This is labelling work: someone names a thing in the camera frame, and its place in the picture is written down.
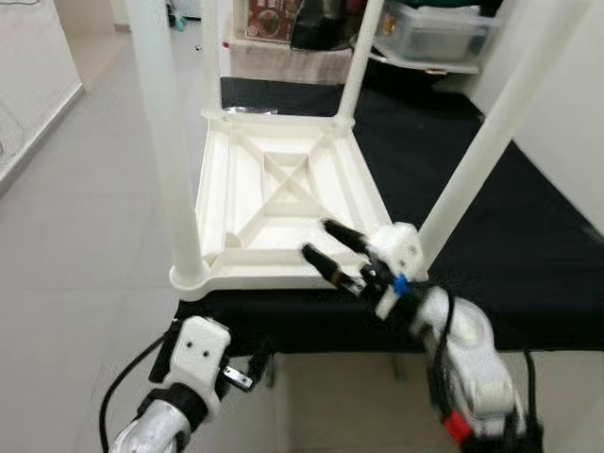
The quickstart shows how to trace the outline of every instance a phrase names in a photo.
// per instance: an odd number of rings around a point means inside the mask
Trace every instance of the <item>black fabric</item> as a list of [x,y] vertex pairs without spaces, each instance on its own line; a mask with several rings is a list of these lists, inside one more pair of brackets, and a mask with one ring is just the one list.
[[[315,116],[334,114],[342,93],[239,78],[224,78],[222,88],[225,107]],[[356,119],[355,136],[393,221],[421,226],[478,131],[479,112],[462,95],[403,87],[390,95],[363,90]],[[430,275],[487,312],[498,348],[601,350],[604,242],[593,231],[512,143]],[[321,350],[322,341],[325,350],[415,347],[347,294],[230,291],[203,304],[250,339],[262,329],[306,337],[292,348]],[[312,337],[316,344],[308,344]]]

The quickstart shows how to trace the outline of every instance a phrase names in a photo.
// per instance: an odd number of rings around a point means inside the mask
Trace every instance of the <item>tile floor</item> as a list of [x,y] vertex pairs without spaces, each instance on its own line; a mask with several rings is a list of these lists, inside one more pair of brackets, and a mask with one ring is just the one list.
[[[173,37],[193,177],[205,138],[197,31]],[[176,296],[150,146],[127,44],[0,199],[2,452],[100,451],[102,394],[169,323]],[[383,354],[278,360],[276,387],[231,393],[188,451],[455,451],[428,407],[420,357],[405,357],[402,381]],[[518,356],[506,360],[523,382]],[[547,451],[601,451],[602,355],[542,354],[538,362]],[[149,367],[116,393],[112,435],[147,392]]]

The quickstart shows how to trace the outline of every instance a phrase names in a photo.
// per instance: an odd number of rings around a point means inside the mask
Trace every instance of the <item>baseboard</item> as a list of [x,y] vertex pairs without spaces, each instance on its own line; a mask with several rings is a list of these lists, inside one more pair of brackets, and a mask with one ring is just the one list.
[[26,168],[29,162],[40,151],[51,132],[53,132],[63,121],[67,113],[74,107],[76,102],[84,95],[84,85],[80,83],[74,91],[67,97],[63,104],[46,125],[38,133],[38,135],[29,141],[25,149],[15,158],[15,161],[9,166],[3,176],[0,176],[0,196],[4,195],[21,172]]
[[130,24],[113,24],[118,33],[130,33]]

